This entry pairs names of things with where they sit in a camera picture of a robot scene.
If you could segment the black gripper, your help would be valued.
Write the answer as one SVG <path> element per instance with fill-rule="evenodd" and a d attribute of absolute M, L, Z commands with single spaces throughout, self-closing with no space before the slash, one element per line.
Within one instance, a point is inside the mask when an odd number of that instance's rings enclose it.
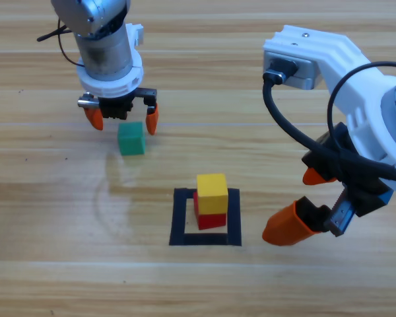
<path fill-rule="evenodd" d="M 326 132 L 317 140 L 307 138 L 305 147 L 308 152 L 302 157 L 307 166 L 303 183 L 339 181 L 343 191 L 332 208 L 317 207 L 304 196 L 275 213 L 262 233 L 262 239 L 269 244 L 292 246 L 323 232 L 340 236 L 354 216 L 363 217 L 382 208 L 393 195 L 393 190 L 366 167 L 344 159 L 346 153 L 358 154 L 344 123 L 334 126 L 333 135 Z"/>
<path fill-rule="evenodd" d="M 136 88 L 134 91 L 115 98 L 95 98 L 89 92 L 78 99 L 78 106 L 84 108 L 86 118 L 94 129 L 102 131 L 103 118 L 127 119 L 127 113 L 133 107 L 135 98 L 142 98 L 147 106 L 146 127 L 150 135 L 155 135 L 158 125 L 157 90 L 153 88 Z"/>

